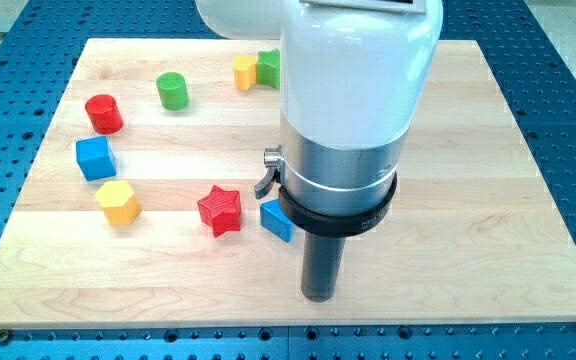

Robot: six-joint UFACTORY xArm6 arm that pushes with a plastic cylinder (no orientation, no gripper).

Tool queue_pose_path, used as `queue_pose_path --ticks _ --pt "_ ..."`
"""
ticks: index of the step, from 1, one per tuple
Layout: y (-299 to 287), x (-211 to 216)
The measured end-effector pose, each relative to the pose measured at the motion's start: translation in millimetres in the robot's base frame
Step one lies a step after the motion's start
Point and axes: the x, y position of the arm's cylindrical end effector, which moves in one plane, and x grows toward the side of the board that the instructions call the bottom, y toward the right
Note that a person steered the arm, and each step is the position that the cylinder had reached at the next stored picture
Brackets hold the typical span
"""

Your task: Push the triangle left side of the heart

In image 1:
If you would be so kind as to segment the black clamp ring mount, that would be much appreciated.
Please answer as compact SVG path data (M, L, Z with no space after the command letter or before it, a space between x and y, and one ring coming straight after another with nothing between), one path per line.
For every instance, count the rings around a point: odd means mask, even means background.
M279 188L279 206L285 216L304 231L323 237L352 237L377 226L386 216L397 188L397 174L394 174L386 196L375 207L355 215L332 216L315 212L298 203L285 189Z

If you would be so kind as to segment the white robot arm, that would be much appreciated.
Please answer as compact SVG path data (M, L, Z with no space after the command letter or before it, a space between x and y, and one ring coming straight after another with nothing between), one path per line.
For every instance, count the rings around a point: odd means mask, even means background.
M303 295L335 291L347 238L387 214L438 44L440 0L198 0L215 33L280 43L280 141L257 198L279 192L305 233Z

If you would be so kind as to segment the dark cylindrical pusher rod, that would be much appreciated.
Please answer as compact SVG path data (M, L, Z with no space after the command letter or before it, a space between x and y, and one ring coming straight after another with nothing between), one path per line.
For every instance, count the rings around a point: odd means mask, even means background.
M345 238L305 234L301 291L313 302L329 300L335 292Z

